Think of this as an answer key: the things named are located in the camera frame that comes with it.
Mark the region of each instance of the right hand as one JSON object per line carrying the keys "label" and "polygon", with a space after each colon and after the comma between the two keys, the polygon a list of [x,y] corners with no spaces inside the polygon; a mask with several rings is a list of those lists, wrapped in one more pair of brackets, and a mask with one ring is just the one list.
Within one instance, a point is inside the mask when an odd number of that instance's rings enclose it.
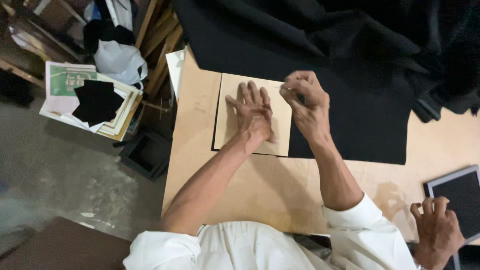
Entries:
{"label": "right hand", "polygon": [[455,212],[447,209],[448,202],[445,197],[426,198],[423,203],[414,203],[410,207],[410,212],[417,221],[420,239],[413,257],[428,270],[443,269],[450,256],[465,241]]}
{"label": "right hand", "polygon": [[[304,104],[297,94],[303,94]],[[332,142],[328,120],[330,97],[320,86],[315,72],[293,72],[286,77],[280,95],[292,108],[295,124],[310,144]]]}

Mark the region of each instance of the concrete floor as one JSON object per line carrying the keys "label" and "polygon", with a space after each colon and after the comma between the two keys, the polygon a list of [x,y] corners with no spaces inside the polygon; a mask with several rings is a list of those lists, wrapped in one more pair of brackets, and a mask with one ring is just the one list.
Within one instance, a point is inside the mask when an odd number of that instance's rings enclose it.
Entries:
{"label": "concrete floor", "polygon": [[115,141],[0,103],[0,229],[62,216],[124,239],[158,222],[166,177],[118,163]]}

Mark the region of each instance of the gray frame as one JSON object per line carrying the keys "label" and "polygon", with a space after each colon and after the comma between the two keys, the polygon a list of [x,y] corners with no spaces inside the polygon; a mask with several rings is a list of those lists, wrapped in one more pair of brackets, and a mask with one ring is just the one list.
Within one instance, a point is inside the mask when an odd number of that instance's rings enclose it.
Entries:
{"label": "gray frame", "polygon": [[[425,190],[428,190],[428,195],[432,198],[435,198],[435,194],[433,193],[433,187],[434,186],[437,186],[437,185],[440,185],[440,184],[443,184],[445,182],[448,182],[448,181],[451,181],[453,179],[456,179],[460,176],[463,176],[465,174],[469,174],[471,172],[477,172],[477,180],[479,182],[479,186],[480,186],[480,169],[479,169],[479,166],[478,165],[472,165],[468,168],[465,168],[463,170],[459,170],[459,171],[456,171],[456,172],[453,172],[449,175],[446,175],[446,176],[443,176],[443,177],[440,177],[438,179],[435,179],[435,180],[432,180],[430,182],[427,182],[424,184],[424,189]],[[470,242],[473,242],[477,239],[480,238],[480,233],[468,238],[468,239],[465,239],[465,243],[464,245],[470,243]]]}

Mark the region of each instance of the left hand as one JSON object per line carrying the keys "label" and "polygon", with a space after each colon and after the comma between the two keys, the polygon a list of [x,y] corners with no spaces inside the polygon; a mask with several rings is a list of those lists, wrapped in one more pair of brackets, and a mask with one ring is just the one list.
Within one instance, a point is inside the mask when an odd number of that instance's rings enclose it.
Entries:
{"label": "left hand", "polygon": [[263,141],[276,143],[275,133],[272,130],[272,108],[270,97],[265,87],[260,91],[253,81],[248,85],[244,82],[239,84],[242,99],[235,100],[230,95],[225,97],[227,104],[237,111],[240,136],[245,136],[256,149]]}
{"label": "left hand", "polygon": [[410,207],[420,239],[413,257],[428,270],[442,270],[465,241],[455,212],[447,209],[448,202],[445,197],[426,198]]}

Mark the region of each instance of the forearm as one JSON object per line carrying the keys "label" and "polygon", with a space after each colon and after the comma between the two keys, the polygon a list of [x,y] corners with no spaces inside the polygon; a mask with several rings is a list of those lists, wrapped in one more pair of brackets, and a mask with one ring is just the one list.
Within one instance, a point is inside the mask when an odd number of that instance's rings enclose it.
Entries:
{"label": "forearm", "polygon": [[246,136],[230,140],[180,189],[162,217],[160,230],[195,236],[251,152]]}
{"label": "forearm", "polygon": [[363,192],[347,168],[330,136],[310,143],[320,173],[320,191],[324,205],[344,211],[357,205]]}

